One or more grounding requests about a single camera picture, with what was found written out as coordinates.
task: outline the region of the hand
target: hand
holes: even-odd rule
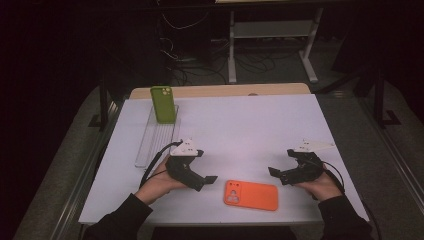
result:
[[[320,202],[343,195],[339,188],[337,188],[333,179],[325,172],[314,181],[297,183],[294,184],[294,186],[305,189],[307,192],[314,195]]]
[[[169,193],[173,189],[187,187],[183,183],[173,179],[166,172],[165,163],[169,155],[158,165],[152,173],[152,177],[134,194],[138,199],[147,205],[152,204],[156,199]]]

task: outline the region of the black sleeve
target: black sleeve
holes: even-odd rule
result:
[[[323,240],[371,240],[371,226],[361,218],[346,196],[325,200],[318,204],[324,220]]]
[[[114,212],[105,215],[100,221],[88,227],[84,240],[137,239],[137,232],[152,209],[136,196],[130,196]]]

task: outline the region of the table leg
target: table leg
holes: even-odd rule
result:
[[[314,40],[315,40],[315,36],[316,36],[317,30],[318,30],[319,21],[321,19],[322,11],[323,11],[322,8],[318,8],[318,10],[315,14],[314,21],[311,24],[311,30],[309,31],[308,41],[306,43],[306,46],[303,50],[299,51],[300,59],[302,60],[303,67],[305,68],[306,74],[308,74],[309,81],[311,83],[318,82],[318,78],[315,74],[314,68],[312,67],[311,62],[309,61],[309,53],[311,52],[312,45],[313,45]]]
[[[236,63],[234,61],[234,11],[230,16],[230,55],[228,56],[228,83],[237,83]]]

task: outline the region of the wire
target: wire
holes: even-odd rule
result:
[[[325,164],[327,164],[327,165],[329,165],[330,167],[332,167],[334,170],[336,170],[336,172],[339,174],[339,177],[340,177],[340,180],[342,181],[342,187],[344,188],[344,180],[343,180],[343,177],[342,177],[342,174],[339,172],[339,170],[337,170],[337,168],[336,167],[334,167],[333,165],[331,165],[330,163],[328,163],[328,162],[324,162],[324,161],[322,161],[323,163],[325,163]]]
[[[172,42],[172,40],[169,38],[160,38],[160,40],[167,40],[167,42],[171,44],[171,48],[168,51],[161,49],[160,52],[166,54],[168,57],[170,57],[173,60],[178,60],[179,59],[178,55],[172,53],[172,51],[174,50],[174,43]]]
[[[79,232],[78,232],[78,240],[81,240],[82,239],[82,237],[84,236],[84,224],[81,224],[81,226],[80,226],[80,230],[79,230]]]
[[[259,64],[263,66],[264,72],[270,71],[275,68],[275,62],[274,60],[270,59],[269,57],[262,57],[259,54],[256,55],[245,55],[244,56],[247,60],[249,60],[253,64]],[[269,67],[266,64],[266,60],[269,60],[271,62],[271,66]]]
[[[370,214],[371,220],[374,222],[375,225],[375,230],[377,231],[377,237],[378,240],[382,240],[383,237],[381,235],[381,230],[380,230],[380,226],[377,223],[377,219],[375,218],[374,214],[372,213],[371,209],[368,207],[368,205],[365,203],[364,200],[361,199],[362,205],[364,205],[365,209],[367,210],[367,212]]]
[[[196,26],[197,24],[200,24],[201,22],[203,22],[207,17],[209,16],[209,12],[207,12],[207,13],[205,13],[205,15],[200,19],[200,20],[198,20],[197,22],[195,22],[195,23],[192,23],[192,24],[189,24],[189,25],[186,25],[186,26],[182,26],[182,27],[176,27],[176,26],[174,26],[172,23],[170,23],[169,21],[168,21],[168,19],[165,17],[165,14],[163,14],[162,13],[162,18],[163,18],[163,20],[165,20],[165,22],[171,27],[171,28],[173,28],[173,29],[176,29],[176,30],[182,30],[182,29],[186,29],[186,28],[191,28],[191,27],[194,27],[194,26]]]
[[[171,69],[173,71],[173,77],[177,81],[178,85],[185,86],[187,84],[193,85],[191,81],[188,80],[188,74],[194,75],[194,76],[212,76],[212,75],[218,75],[224,82],[224,84],[227,84],[226,77],[221,74],[222,69],[227,64],[227,56],[224,56],[222,54],[215,54],[214,58],[211,60],[212,62],[216,62],[220,58],[224,58],[224,61],[220,63],[217,69],[213,69],[211,67],[207,67],[205,64],[198,62],[195,65],[185,66],[184,63],[175,63],[173,66],[171,66]]]
[[[153,160],[150,162],[149,166],[147,167],[146,172],[144,172],[143,178],[141,178],[141,182],[140,182],[140,186],[139,188],[141,188],[141,186],[143,186],[147,180],[149,180],[147,177],[149,176],[150,172],[152,171],[153,167],[156,165],[156,163],[159,161],[159,158],[162,156],[162,153],[172,147],[172,146],[179,146],[183,141],[179,141],[179,142],[172,142],[168,145],[166,145],[164,148],[162,148],[162,150],[160,150],[158,153],[156,153],[155,157],[153,158]]]
[[[222,45],[221,47],[219,47],[214,52],[212,52],[212,55],[217,54],[217,53],[219,53],[221,51],[224,51],[224,50],[226,50],[226,49],[228,49],[230,47],[230,41],[228,41],[228,39],[220,39],[219,41],[224,41],[225,44]]]
[[[257,67],[257,66],[255,66],[255,65],[249,64],[249,63],[245,62],[244,60],[242,60],[242,59],[241,59],[241,58],[239,58],[239,57],[235,57],[235,56],[234,56],[234,59],[236,60],[236,63],[237,63],[237,64],[238,64],[241,68],[243,68],[244,70],[246,70],[246,71],[248,71],[248,72],[251,72],[251,73],[257,73],[257,74],[259,74],[259,73],[265,73],[265,72],[267,72],[267,71],[268,71],[267,66],[266,66],[265,64],[263,64],[263,63],[261,63],[261,65],[262,65],[262,67],[263,67],[263,68],[261,68],[261,67]]]
[[[159,175],[161,173],[164,173],[164,172],[166,172],[166,170],[163,170],[163,171],[160,171],[158,173],[153,174],[152,176],[150,176],[149,178],[147,178],[146,182],[149,181],[149,179],[153,178],[154,176],[157,176],[157,175]]]

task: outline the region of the white table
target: white table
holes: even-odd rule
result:
[[[146,224],[151,225],[292,225],[320,222],[317,202],[304,190],[282,186],[268,167],[297,166],[287,149],[303,138],[334,143],[315,95],[270,95],[176,98],[181,126],[179,138],[192,138],[205,153],[191,163],[201,176],[217,181],[200,192],[182,189],[156,201]],[[88,195],[79,222],[92,224],[114,211],[137,191],[143,170],[134,167],[152,106],[150,99],[127,100]],[[346,195],[358,214],[368,216],[344,166],[337,147],[317,151],[341,172]],[[273,184],[278,187],[277,211],[227,206],[227,180]]]

